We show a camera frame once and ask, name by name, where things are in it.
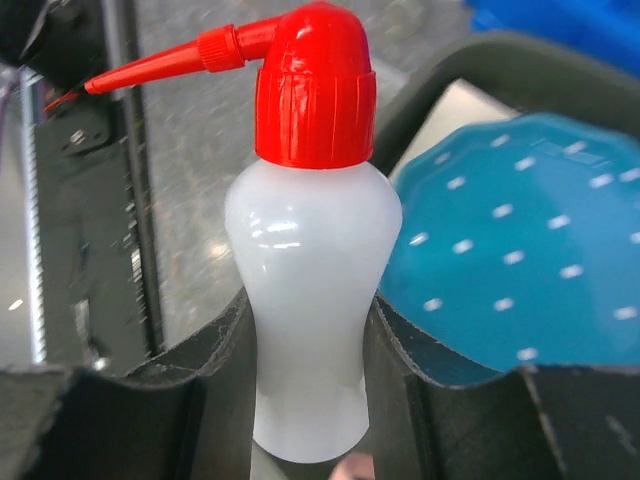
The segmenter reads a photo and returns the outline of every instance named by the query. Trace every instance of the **bottle body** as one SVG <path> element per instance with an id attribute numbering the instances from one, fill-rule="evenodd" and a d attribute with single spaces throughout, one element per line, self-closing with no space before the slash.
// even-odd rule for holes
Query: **bottle body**
<path id="1" fill-rule="evenodd" d="M 258 160 L 229 189 L 225 226 L 258 338 L 254 439 L 269 453 L 325 461 L 366 432 L 364 324 L 401 223 L 369 163 Z"/>

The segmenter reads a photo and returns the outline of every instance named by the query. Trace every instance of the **white plastic bottle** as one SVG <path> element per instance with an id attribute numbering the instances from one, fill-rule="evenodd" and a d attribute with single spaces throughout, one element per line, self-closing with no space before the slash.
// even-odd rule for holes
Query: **white plastic bottle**
<path id="1" fill-rule="evenodd" d="M 329 460 L 366 432 L 364 324 L 400 224 L 395 191 L 366 162 L 258 160 L 229 190 L 226 228 L 258 338 L 254 439 L 271 454 Z"/>
<path id="2" fill-rule="evenodd" d="M 402 223 L 367 163 L 375 74 L 362 24 L 327 2 L 196 40 L 99 75 L 103 93 L 264 58 L 256 153 L 227 194 L 225 224 L 255 314 L 254 439 L 298 463 L 338 457 L 368 428 L 362 340 Z"/>

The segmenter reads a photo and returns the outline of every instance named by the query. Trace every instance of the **blue dish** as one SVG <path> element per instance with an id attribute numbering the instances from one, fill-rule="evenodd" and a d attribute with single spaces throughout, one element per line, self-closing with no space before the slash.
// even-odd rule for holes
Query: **blue dish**
<path id="1" fill-rule="evenodd" d="M 640 76 L 640 0 L 465 0 L 476 31 L 519 30 Z"/>
<path id="2" fill-rule="evenodd" d="M 396 184 L 404 225 L 381 291 L 498 370 L 640 364 L 640 149 L 537 114 L 464 127 Z"/>

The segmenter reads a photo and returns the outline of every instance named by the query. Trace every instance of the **white dot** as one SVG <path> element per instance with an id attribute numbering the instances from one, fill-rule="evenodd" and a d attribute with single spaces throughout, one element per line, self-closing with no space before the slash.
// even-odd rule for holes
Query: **white dot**
<path id="1" fill-rule="evenodd" d="M 515 250 L 507 253 L 504 257 L 504 263 L 507 265 L 513 265 L 514 263 L 521 262 L 524 259 L 524 252 L 522 250 Z"/>
<path id="2" fill-rule="evenodd" d="M 629 320 L 638 316 L 638 310 L 635 307 L 622 307 L 614 310 L 613 316 L 616 320 Z"/>
<path id="3" fill-rule="evenodd" d="M 621 182 L 633 182 L 638 178 L 640 178 L 640 168 L 632 168 L 620 174 Z"/>
<path id="4" fill-rule="evenodd" d="M 510 298 L 502 298 L 493 304 L 493 308 L 498 312 L 509 310 L 511 307 L 513 307 L 513 300 Z"/>
<path id="5" fill-rule="evenodd" d="M 464 177 L 456 177 L 453 180 L 449 180 L 447 182 L 447 188 L 449 190 L 455 190 L 456 188 L 461 187 L 465 183 L 466 183 L 466 180 Z"/>
<path id="6" fill-rule="evenodd" d="M 425 302 L 423 305 L 424 309 L 427 312 L 433 312 L 434 310 L 438 310 L 442 306 L 442 300 L 439 298 L 432 298 L 428 302 Z"/>
<path id="7" fill-rule="evenodd" d="M 409 241 L 409 245 L 416 247 L 427 240 L 429 240 L 429 234 L 427 232 L 420 232 Z"/>
<path id="8" fill-rule="evenodd" d="M 513 166 L 516 170 L 522 171 L 529 167 L 533 167 L 536 164 L 536 159 L 533 157 L 526 157 L 517 161 Z"/>
<path id="9" fill-rule="evenodd" d="M 505 203 L 504 205 L 494 208 L 492 214 L 494 218 L 502 218 L 506 217 L 511 212 L 513 212 L 513 205 Z"/>
<path id="10" fill-rule="evenodd" d="M 579 277 L 584 273 L 584 268 L 582 265 L 569 265 L 568 267 L 564 267 L 560 270 L 560 276 L 562 278 L 573 278 Z"/>
<path id="11" fill-rule="evenodd" d="M 504 145 L 509 141 L 509 135 L 500 135 L 498 138 L 494 139 L 491 142 L 492 147 L 499 147 L 500 145 Z"/>
<path id="12" fill-rule="evenodd" d="M 457 254 L 461 254 L 471 250 L 472 248 L 473 242 L 467 238 L 465 240 L 462 240 L 461 242 L 456 243 L 453 246 L 453 251 Z"/>
<path id="13" fill-rule="evenodd" d="M 11 305 L 9 305 L 9 311 L 13 312 L 14 310 L 17 310 L 18 308 L 20 308 L 20 306 L 24 303 L 24 301 L 19 298 L 18 300 L 16 300 L 15 302 L 13 302 Z"/>
<path id="14" fill-rule="evenodd" d="M 450 158 L 451 158 L 451 154 L 449 152 L 443 153 L 442 155 L 439 155 L 438 158 L 436 158 L 436 165 L 440 165 L 441 163 L 446 162 Z"/>
<path id="15" fill-rule="evenodd" d="M 571 223 L 571 219 L 567 215 L 560 215 L 558 217 L 553 217 L 547 222 L 547 226 L 551 230 L 556 230 L 558 228 L 565 227 Z"/>
<path id="16" fill-rule="evenodd" d="M 589 186 L 591 188 L 600 188 L 604 187 L 605 185 L 609 185 L 611 182 L 613 182 L 613 175 L 611 175 L 610 173 L 605 173 L 603 175 L 593 177 L 591 180 L 589 180 Z"/>
<path id="17" fill-rule="evenodd" d="M 522 350 L 518 351 L 517 355 L 518 360 L 520 360 L 521 362 L 526 362 L 527 360 L 533 360 L 538 356 L 538 349 L 533 347 L 523 348 Z"/>
<path id="18" fill-rule="evenodd" d="M 580 140 L 579 142 L 572 143 L 568 147 L 565 147 L 564 153 L 568 153 L 568 154 L 578 153 L 579 151 L 584 150 L 585 148 L 587 148 L 587 142 Z"/>
<path id="19" fill-rule="evenodd" d="M 110 363 L 111 362 L 108 358 L 99 357 L 93 362 L 93 368 L 98 371 L 104 370 L 109 366 Z"/>

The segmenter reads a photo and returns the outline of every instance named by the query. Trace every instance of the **plastic cap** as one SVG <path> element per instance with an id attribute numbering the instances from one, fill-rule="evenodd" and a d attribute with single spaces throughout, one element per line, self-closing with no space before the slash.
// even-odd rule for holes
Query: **plastic cap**
<path id="1" fill-rule="evenodd" d="M 256 91 L 256 153 L 298 168 L 341 168 L 371 157 L 375 74 L 362 24 L 315 2 L 285 15 Z"/>
<path id="2" fill-rule="evenodd" d="M 256 152 L 296 168 L 343 168 L 373 149 L 375 74 L 367 37 L 348 10 L 317 1 L 249 25 L 227 25 L 193 42 L 99 75 L 89 93 L 265 58 L 256 86 Z"/>

